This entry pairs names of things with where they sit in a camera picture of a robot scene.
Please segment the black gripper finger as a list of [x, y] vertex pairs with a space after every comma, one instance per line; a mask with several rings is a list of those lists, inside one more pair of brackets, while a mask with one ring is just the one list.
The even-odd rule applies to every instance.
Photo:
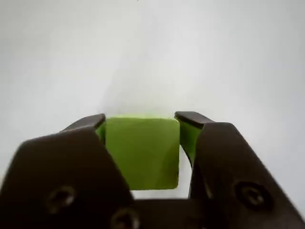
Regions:
[[129, 187], [97, 134], [105, 115], [20, 145], [0, 190], [3, 229], [137, 229]]
[[189, 197], [206, 229], [302, 229], [305, 222], [237, 128], [177, 111], [180, 144], [191, 167]]

